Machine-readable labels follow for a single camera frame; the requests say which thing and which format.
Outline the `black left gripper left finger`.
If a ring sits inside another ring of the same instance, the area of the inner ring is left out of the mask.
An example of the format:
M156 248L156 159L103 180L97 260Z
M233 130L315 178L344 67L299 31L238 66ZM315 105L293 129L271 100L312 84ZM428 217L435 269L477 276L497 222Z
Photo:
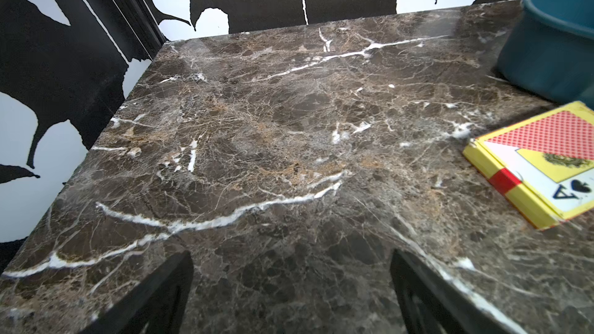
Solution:
M81 332L178 333L192 281L190 252L174 254Z

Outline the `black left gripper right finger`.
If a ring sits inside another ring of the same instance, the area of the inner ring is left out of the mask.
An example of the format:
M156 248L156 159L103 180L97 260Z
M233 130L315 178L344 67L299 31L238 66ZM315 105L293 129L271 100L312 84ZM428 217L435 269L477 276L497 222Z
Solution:
M407 332L507 332L412 253L394 250L390 272Z

